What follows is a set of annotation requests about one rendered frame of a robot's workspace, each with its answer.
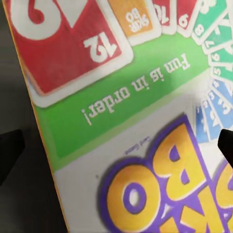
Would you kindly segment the board game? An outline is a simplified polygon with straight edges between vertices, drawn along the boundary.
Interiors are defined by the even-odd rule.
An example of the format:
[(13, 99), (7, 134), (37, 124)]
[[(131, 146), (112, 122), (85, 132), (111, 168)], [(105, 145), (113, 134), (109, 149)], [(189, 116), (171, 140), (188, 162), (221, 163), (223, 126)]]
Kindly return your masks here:
[(233, 233), (226, 0), (2, 0), (68, 233)]

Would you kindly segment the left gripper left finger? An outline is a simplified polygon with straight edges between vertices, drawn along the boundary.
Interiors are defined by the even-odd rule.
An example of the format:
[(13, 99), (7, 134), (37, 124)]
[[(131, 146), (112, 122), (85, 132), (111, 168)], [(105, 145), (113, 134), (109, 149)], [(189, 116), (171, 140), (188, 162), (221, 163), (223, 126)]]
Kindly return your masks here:
[(0, 187), (25, 148), (22, 130), (0, 134)]

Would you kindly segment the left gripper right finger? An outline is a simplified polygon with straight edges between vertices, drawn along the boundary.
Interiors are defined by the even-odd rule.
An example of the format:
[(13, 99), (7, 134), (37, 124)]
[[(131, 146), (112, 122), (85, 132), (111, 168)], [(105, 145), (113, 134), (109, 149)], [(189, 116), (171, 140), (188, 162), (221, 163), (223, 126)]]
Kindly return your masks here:
[(217, 145), (233, 168), (233, 131), (222, 129)]

